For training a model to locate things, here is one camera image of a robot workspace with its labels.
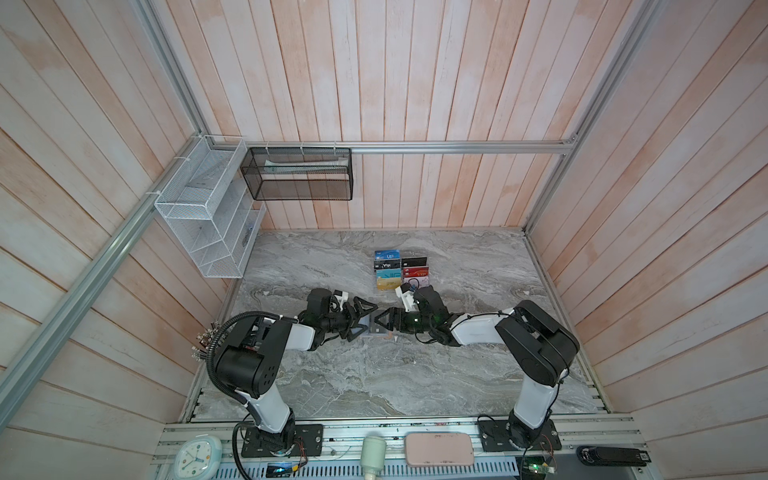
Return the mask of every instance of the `black cable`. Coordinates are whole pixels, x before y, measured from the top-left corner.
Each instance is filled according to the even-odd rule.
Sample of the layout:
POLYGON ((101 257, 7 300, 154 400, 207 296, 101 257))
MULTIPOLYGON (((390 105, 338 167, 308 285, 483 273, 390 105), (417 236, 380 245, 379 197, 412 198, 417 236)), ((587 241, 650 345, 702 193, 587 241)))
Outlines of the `black cable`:
POLYGON ((426 342, 419 338, 419 334, 414 332, 413 336, 419 341, 419 343, 423 343, 424 345, 429 345, 430 343, 437 342, 437 339, 429 339, 426 342))
POLYGON ((326 338, 325 340, 323 340, 323 342, 320 343, 320 346, 323 346, 323 345, 326 344, 326 342, 330 342, 331 340, 335 340, 335 339, 339 338, 340 336, 341 335, 330 336, 330 337, 326 338))
POLYGON ((520 479, 521 480, 523 478, 523 468, 525 467, 525 454, 528 453, 528 450, 530 448, 531 447, 528 447, 527 449, 523 450, 523 456, 520 457, 520 479))
POLYGON ((506 441, 508 441, 509 439, 511 439, 511 438, 512 438, 512 435, 510 435, 510 434, 509 434, 509 431, 508 431, 507 429, 505 429, 505 430, 504 430, 505 432, 507 432, 507 438, 506 438, 506 439, 501 439, 501 440, 499 440, 499 439, 498 439, 498 437, 497 437, 496 435, 493 435, 493 434, 492 434, 492 433, 490 433, 490 432, 486 432, 486 431, 485 431, 485 429, 483 429, 483 428, 482 428, 482 425, 480 425, 480 419, 481 419, 481 418, 483 418, 483 417, 485 417, 485 418, 487 418, 487 419, 491 419, 491 421, 492 421, 492 422, 496 422, 496 419, 494 419, 494 418, 493 418, 493 417, 491 417, 490 415, 486 415, 485 413, 481 413, 480 415, 478 415, 478 420, 477 420, 477 422, 478 422, 478 428, 480 429, 480 432, 482 432, 483 434, 485 434, 485 435, 487 435, 487 436, 491 437, 491 438, 493 439, 493 441, 494 441, 494 442, 497 442, 497 443, 498 443, 498 442, 506 442, 506 441))
POLYGON ((249 318, 251 316, 261 316, 264 318, 271 318, 274 320, 279 320, 280 315, 277 315, 276 313, 269 313, 269 312, 261 312, 261 311, 253 311, 253 312, 243 312, 239 313, 229 320, 227 320, 221 328, 219 328, 216 333, 211 337, 210 339, 210 345, 208 346, 208 353, 206 355, 205 359, 205 366, 206 370, 208 372, 208 378, 210 379, 210 382, 214 384, 214 386, 219 389, 222 393, 225 395, 232 397, 233 399, 237 400, 240 404, 246 405, 248 403, 247 400, 245 400, 245 397, 235 392, 233 388, 228 386, 226 383, 219 380, 218 375, 216 374, 216 353, 217 350, 221 344, 221 340, 223 337, 227 334, 227 330, 234 325, 235 323, 249 318))
POLYGON ((232 430, 232 456, 235 459, 235 465, 237 466, 237 471, 240 472, 240 475, 242 475, 243 480, 253 480, 250 475, 248 475, 248 472, 246 472, 245 468, 243 467, 243 463, 240 462, 240 453, 237 451, 237 432, 243 428, 243 427, 250 427, 252 426, 248 422, 238 422, 237 425, 235 425, 235 428, 232 430))
MULTIPOLYGON (((501 310, 496 312, 496 314, 499 315, 499 316, 503 316, 504 315, 504 313, 501 310)), ((452 326, 449 331, 452 332, 453 330, 456 329, 457 326, 461 325, 462 323, 466 322, 467 320, 469 320, 471 318, 475 318, 476 316, 480 316, 480 315, 493 315, 493 312, 491 312, 491 313, 476 313, 475 315, 469 315, 469 316, 467 316, 467 318, 462 319, 461 322, 456 323, 454 326, 452 326)))

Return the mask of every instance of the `metal vent grille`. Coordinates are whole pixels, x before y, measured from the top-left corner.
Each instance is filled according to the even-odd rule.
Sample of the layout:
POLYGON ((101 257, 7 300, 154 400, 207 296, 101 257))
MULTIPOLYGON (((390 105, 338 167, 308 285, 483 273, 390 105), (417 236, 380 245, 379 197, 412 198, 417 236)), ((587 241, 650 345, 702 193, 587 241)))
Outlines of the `metal vent grille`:
MULTIPOLYGON (((266 478, 266 462, 245 462, 243 464, 252 478, 266 478)), ((381 478, 420 478, 421 480, 444 480, 449 478, 509 477, 518 476, 515 457, 476 458, 469 467, 439 466, 413 468, 403 459, 386 460, 381 478)), ((242 478, 233 463, 222 464, 214 478, 242 478)), ((360 460, 311 461, 288 478, 337 478, 339 480, 362 478, 360 460)))

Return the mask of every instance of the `marble tabletop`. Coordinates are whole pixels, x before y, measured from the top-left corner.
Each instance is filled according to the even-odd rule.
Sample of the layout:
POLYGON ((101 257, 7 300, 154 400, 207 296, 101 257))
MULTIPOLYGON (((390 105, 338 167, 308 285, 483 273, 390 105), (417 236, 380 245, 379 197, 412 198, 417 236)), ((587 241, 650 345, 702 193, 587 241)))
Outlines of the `marble tabletop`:
MULTIPOLYGON (((259 233, 232 314, 295 316, 312 288, 398 306, 376 289, 373 251, 396 248, 429 258, 430 282, 451 312, 495 312, 523 299, 554 314, 519 230, 301 231, 259 233)), ((596 412, 574 364, 553 406, 596 412)), ((276 384, 297 418, 507 415, 522 371, 503 345, 423 345, 413 336, 336 339, 315 352, 287 351, 276 384)), ((242 407, 206 384, 196 420, 227 420, 242 407)))

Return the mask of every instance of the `card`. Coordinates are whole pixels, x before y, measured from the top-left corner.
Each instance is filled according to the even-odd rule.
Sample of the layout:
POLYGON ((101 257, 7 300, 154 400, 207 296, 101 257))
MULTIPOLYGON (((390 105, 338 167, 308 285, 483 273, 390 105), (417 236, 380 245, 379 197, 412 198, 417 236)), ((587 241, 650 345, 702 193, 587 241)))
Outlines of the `card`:
POLYGON ((376 260, 373 262, 374 270, 388 270, 392 268, 400 268, 400 260, 376 260))
POLYGON ((429 275, 427 276, 404 276, 402 278, 403 283, 414 286, 415 288, 422 288, 423 286, 429 286, 429 275))
POLYGON ((376 288, 378 290, 394 290, 400 286, 400 277, 392 277, 392 278, 377 278, 376 279, 376 288))
POLYGON ((402 259, 403 268, 407 266, 426 266, 427 257, 410 257, 402 259))
POLYGON ((374 260, 393 260, 400 258, 400 250, 377 250, 373 253, 374 260))
POLYGON ((388 270, 377 270, 376 278, 400 278, 402 276, 402 270, 399 268, 391 268, 388 270))
POLYGON ((412 266, 402 269, 403 276, 427 276, 429 275, 428 266, 412 266))

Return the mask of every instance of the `black joint motor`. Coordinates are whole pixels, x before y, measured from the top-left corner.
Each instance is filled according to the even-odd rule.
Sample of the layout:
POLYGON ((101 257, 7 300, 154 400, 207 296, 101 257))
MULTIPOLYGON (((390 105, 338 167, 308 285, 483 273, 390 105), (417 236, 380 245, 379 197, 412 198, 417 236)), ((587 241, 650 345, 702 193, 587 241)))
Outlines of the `black joint motor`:
POLYGON ((299 315, 299 321, 315 329, 315 338, 310 351, 316 350, 326 341, 327 334, 336 334, 348 342, 353 341, 368 329, 367 325, 359 325, 359 321, 378 305, 356 296, 352 302, 341 303, 340 291, 331 292, 324 288, 312 289, 306 298, 306 310, 299 315))

